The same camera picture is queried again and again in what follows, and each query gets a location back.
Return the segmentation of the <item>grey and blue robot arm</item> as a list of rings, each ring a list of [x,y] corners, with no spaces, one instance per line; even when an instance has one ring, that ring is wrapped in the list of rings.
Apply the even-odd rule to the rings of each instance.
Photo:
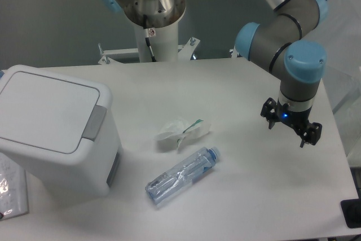
[[[133,24],[141,62],[175,62],[178,22],[185,0],[102,0],[112,12],[123,12]],[[314,98],[325,72],[323,46],[305,40],[327,16],[326,0],[266,0],[276,13],[267,25],[247,23],[235,39],[235,50],[280,80],[277,99],[268,99],[261,116],[270,128],[280,122],[295,131],[302,144],[315,145],[322,125],[309,121]]]

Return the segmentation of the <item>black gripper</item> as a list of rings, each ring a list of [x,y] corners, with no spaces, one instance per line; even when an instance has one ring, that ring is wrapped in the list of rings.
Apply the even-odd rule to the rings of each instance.
[[[268,128],[272,129],[277,122],[292,128],[301,138],[300,147],[305,144],[315,146],[322,134],[322,124],[309,122],[311,108],[305,111],[292,111],[286,104],[281,105],[272,98],[268,98],[261,109],[261,116],[268,122]]]

